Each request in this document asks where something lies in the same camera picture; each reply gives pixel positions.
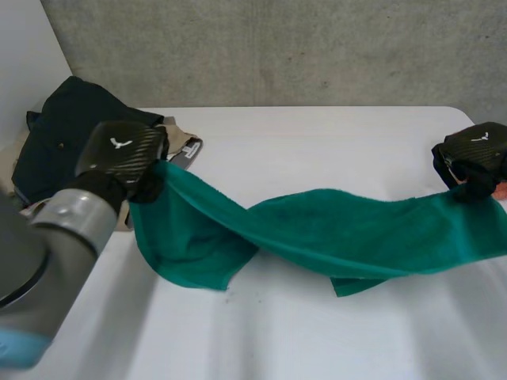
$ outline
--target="beige fabric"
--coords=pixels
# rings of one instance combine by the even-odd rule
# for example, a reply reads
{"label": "beige fabric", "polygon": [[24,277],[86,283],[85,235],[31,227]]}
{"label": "beige fabric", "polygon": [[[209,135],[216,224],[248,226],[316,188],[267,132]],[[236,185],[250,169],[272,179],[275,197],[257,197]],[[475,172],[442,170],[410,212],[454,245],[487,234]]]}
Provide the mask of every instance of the beige fabric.
{"label": "beige fabric", "polygon": [[[166,117],[164,124],[161,124],[167,131],[167,139],[169,140],[169,154],[178,154],[185,144],[192,138],[197,137],[191,133],[182,131],[177,125],[173,117]],[[23,131],[18,139],[0,151],[0,185],[6,192],[12,192],[14,185],[11,180],[13,175],[13,169],[16,165],[17,158],[21,152],[21,148],[25,144],[26,139],[29,136],[29,131]],[[115,231],[132,231],[132,228],[128,228],[125,225],[125,219],[128,215],[128,202],[123,202],[120,209],[120,215],[118,223],[116,224]]]}
{"label": "beige fabric", "polygon": [[14,166],[29,133],[29,131],[23,131],[16,141],[0,151],[0,183],[2,189],[6,192],[14,191],[14,184],[11,180]]}
{"label": "beige fabric", "polygon": [[192,138],[197,137],[191,133],[182,131],[176,124],[163,124],[167,131],[169,140],[169,154],[178,154],[183,146]]}

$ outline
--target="table surface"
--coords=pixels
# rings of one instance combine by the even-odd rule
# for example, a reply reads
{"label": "table surface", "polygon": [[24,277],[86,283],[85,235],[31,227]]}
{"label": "table surface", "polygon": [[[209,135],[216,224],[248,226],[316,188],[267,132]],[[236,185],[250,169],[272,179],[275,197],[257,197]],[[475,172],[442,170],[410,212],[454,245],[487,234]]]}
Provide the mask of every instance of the table surface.
{"label": "table surface", "polygon": [[[190,170],[245,207],[312,188],[379,200],[444,191],[430,150],[472,125],[446,107],[150,111],[204,139]],[[266,252],[226,292],[185,289],[150,270],[132,233],[115,233],[43,360],[6,375],[505,380],[506,289],[501,258],[336,298],[325,276]]]}

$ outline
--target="towel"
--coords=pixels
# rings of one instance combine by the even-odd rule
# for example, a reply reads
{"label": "towel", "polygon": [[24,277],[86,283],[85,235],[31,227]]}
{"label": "towel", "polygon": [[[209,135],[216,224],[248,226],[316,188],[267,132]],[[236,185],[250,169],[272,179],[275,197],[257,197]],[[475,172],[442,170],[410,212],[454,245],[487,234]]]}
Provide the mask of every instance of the towel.
{"label": "towel", "polygon": [[330,277],[338,296],[507,249],[507,215],[491,198],[457,203],[450,191],[383,202],[316,189],[245,209],[169,162],[155,171],[165,190],[131,203],[135,236],[147,263],[183,287],[227,289],[259,248]]}

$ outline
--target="white logo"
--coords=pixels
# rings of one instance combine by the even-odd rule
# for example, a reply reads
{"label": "white logo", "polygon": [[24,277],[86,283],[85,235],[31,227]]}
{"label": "white logo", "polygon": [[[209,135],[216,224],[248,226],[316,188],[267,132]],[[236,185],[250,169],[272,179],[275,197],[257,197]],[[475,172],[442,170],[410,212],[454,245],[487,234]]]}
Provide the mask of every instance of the white logo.
{"label": "white logo", "polygon": [[486,134],[483,137],[481,137],[480,139],[472,139],[470,141],[482,141],[482,140],[487,140],[488,138],[489,138],[489,134],[488,134],[488,132],[486,132]]}
{"label": "white logo", "polygon": [[199,150],[200,142],[195,142],[192,146],[183,146],[182,152],[186,152],[186,158],[192,158]]}
{"label": "white logo", "polygon": [[132,140],[128,140],[127,142],[117,142],[114,137],[110,139],[110,141],[114,145],[114,149],[120,149],[122,146],[132,143]]}

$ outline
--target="folded clothing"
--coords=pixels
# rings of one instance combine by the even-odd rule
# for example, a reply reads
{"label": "folded clothing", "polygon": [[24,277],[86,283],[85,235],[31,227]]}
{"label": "folded clothing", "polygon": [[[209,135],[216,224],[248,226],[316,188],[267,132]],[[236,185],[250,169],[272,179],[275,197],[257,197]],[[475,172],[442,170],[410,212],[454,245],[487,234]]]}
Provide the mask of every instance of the folded clothing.
{"label": "folded clothing", "polygon": [[184,287],[225,290],[259,248],[329,276],[338,296],[507,250],[507,215],[491,198],[457,203],[450,191],[382,202],[318,189],[247,210],[169,162],[155,171],[165,190],[131,203],[135,236],[147,263]]}
{"label": "folded clothing", "polygon": [[74,178],[91,131],[101,121],[136,121],[150,127],[163,116],[130,108],[106,89],[69,77],[44,102],[20,152],[12,180],[27,203],[53,196]]}

